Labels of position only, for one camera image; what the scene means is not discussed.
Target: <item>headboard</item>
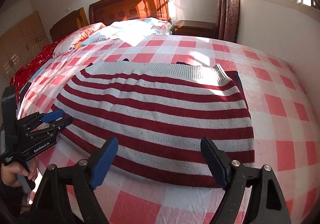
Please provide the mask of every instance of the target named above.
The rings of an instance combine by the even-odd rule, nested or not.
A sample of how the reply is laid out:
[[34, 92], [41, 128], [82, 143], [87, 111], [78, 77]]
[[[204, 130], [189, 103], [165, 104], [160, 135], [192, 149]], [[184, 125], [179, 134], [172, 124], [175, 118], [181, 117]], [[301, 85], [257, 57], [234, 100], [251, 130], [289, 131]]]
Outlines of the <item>headboard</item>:
[[50, 35], [52, 41], [55, 41], [63, 36], [69, 35], [76, 30], [87, 26], [88, 20], [84, 12], [84, 8], [81, 7], [78, 10], [74, 10], [67, 14], [61, 20], [56, 22], [50, 29]]
[[100, 0], [89, 6], [91, 24], [147, 17], [170, 21], [168, 0]]

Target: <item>hand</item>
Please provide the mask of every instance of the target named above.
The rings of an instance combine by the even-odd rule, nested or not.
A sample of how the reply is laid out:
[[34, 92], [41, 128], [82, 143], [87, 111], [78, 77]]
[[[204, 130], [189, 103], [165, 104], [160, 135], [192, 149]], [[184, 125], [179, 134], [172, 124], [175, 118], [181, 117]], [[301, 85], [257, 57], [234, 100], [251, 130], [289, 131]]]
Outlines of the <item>hand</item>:
[[22, 176], [28, 176], [29, 180], [35, 181], [38, 176], [37, 162], [35, 158], [31, 159], [31, 164], [29, 166], [29, 172], [23, 168], [20, 163], [13, 162], [8, 166], [1, 164], [1, 179], [2, 182], [10, 187], [21, 186], [20, 181], [17, 179], [17, 174]]

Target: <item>pink and white plaid sheet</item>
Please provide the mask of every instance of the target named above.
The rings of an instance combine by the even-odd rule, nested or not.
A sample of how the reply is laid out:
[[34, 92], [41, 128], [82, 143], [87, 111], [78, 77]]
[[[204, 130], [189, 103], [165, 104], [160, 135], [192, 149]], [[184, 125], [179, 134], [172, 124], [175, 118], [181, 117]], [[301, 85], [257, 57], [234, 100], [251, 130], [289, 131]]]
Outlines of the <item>pink and white plaid sheet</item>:
[[[64, 84], [91, 62], [128, 58], [133, 62], [176, 63], [237, 70], [254, 130], [255, 167], [269, 164], [276, 173], [291, 214], [301, 223], [320, 195], [320, 137], [309, 101], [289, 65], [272, 55], [235, 43], [190, 36], [148, 36], [137, 46], [120, 39], [98, 42], [53, 60], [29, 88], [19, 113], [49, 112]], [[38, 167], [75, 164], [88, 157], [63, 137], [42, 153]], [[72, 187], [73, 211], [81, 216]], [[140, 182], [110, 170], [95, 195], [110, 223], [209, 223], [222, 189], [174, 187]], [[245, 193], [235, 223], [249, 200]]]

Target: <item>cabinet door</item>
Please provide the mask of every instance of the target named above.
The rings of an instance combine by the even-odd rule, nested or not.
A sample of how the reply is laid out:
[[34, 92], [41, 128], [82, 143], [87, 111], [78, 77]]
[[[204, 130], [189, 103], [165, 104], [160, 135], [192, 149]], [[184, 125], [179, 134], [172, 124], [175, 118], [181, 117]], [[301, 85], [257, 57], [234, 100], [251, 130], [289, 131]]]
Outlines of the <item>cabinet door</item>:
[[18, 69], [20, 69], [25, 65], [21, 59], [21, 56], [17, 50], [17, 47], [15, 46], [14, 41], [10, 39], [9, 31], [4, 33], [1, 36], [1, 47], [2, 47], [3, 53], [7, 55], [7, 57], [11, 61], [11, 64], [15, 69], [15, 71], [17, 71]]
[[33, 59], [31, 52], [27, 46], [26, 40], [23, 37], [23, 33], [21, 31], [20, 25], [15, 25], [9, 31], [10, 41], [13, 41], [18, 52], [20, 54], [21, 59], [24, 64], [27, 64]]
[[42, 22], [39, 16], [38, 11], [29, 16], [29, 20], [33, 29], [33, 32], [36, 36], [36, 40], [42, 50], [43, 46], [49, 43], [47, 35], [44, 32]]
[[28, 45], [28, 48], [32, 56], [35, 58], [39, 54], [41, 49], [36, 40], [36, 36], [33, 33], [29, 18], [27, 17], [23, 19], [19, 24], [20, 24], [24, 39], [26, 40], [26, 43]]
[[16, 73], [16, 71], [14, 70], [13, 66], [10, 63], [9, 58], [7, 57], [7, 55], [3, 53], [1, 46], [0, 46], [0, 71], [8, 78], [9, 81], [12, 78], [12, 76]]

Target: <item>floral curtain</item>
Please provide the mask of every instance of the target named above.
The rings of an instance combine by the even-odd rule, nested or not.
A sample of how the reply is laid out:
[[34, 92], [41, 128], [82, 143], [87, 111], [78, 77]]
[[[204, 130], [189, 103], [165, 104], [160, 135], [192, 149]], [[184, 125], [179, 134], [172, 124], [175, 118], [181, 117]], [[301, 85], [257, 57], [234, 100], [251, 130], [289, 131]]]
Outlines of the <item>floral curtain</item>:
[[218, 0], [216, 38], [236, 42], [240, 0]]

